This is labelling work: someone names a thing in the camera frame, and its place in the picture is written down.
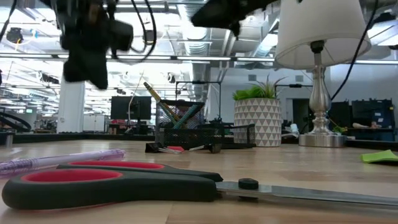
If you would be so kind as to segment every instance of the scissor handle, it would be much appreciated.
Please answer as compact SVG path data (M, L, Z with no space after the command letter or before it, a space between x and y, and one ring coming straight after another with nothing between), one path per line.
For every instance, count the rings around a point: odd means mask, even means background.
M57 169L106 169L118 171L151 172L160 174L178 174L204 177L215 182L223 181L223 178L214 172L177 169L164 164L133 161L80 161L60 164Z
M2 190L15 209L84 207L132 200L210 202L214 181L197 176L101 169L58 169L14 177Z

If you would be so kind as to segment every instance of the scissors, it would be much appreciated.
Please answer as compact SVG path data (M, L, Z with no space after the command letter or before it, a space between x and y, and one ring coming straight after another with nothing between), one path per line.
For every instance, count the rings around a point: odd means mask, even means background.
M133 200L212 202L220 194L241 198L301 198L398 206L398 198L261 185L253 179L225 182L214 172L130 161L81 161L7 181L4 203L20 210L75 208Z

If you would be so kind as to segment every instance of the green paper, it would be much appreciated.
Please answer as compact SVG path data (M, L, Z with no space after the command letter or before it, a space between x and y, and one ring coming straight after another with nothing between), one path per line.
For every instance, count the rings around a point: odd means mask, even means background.
M362 154L361 160L364 163L396 162L398 164L398 156L396 156L391 150Z

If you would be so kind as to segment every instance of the potted plant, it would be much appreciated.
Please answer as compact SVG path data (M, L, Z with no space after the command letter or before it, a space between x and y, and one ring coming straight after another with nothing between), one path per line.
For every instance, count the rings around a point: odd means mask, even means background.
M265 83L257 82L246 90L237 90L233 93L235 100L234 125L256 125L256 144L260 147L280 146L282 132L282 108L277 99L278 93L275 86L283 80L269 81L269 75ZM245 133L234 133L236 143L247 141Z

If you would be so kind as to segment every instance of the white lampshade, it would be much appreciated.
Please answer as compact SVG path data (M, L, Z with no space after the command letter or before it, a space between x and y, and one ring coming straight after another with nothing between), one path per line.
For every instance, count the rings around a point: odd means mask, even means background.
M322 65L352 60L366 28L358 0L282 0L275 61L285 68L313 68L310 43L325 41ZM358 55L371 48L366 36Z

